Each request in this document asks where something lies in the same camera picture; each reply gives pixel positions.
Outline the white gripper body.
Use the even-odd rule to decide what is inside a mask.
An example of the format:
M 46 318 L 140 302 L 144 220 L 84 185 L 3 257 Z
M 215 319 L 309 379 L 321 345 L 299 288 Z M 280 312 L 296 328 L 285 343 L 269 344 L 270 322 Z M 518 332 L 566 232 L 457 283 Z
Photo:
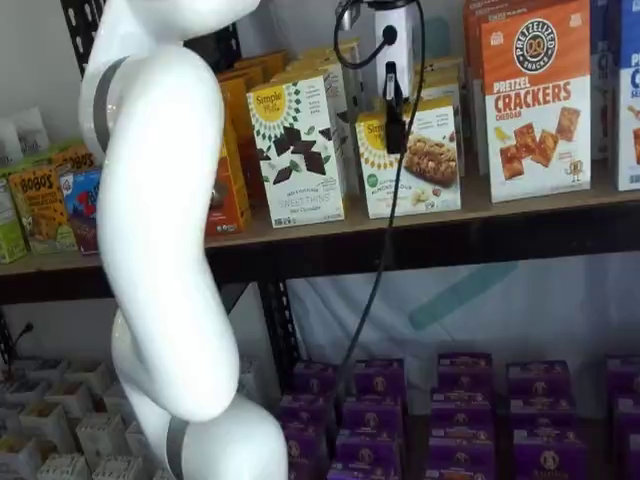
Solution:
M 376 56 L 377 90 L 382 98 L 408 98 L 413 86 L 413 4 L 374 4 L 375 40 L 383 48 Z

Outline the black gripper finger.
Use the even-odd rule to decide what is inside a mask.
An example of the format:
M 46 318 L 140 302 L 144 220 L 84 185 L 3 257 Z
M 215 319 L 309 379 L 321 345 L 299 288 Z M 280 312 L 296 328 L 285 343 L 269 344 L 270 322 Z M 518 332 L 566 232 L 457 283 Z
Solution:
M 385 64 L 385 83 L 383 87 L 385 101 L 385 141 L 389 154 L 400 154 L 405 141 L 405 122 L 403 117 L 404 96 L 397 77 L 396 64 Z

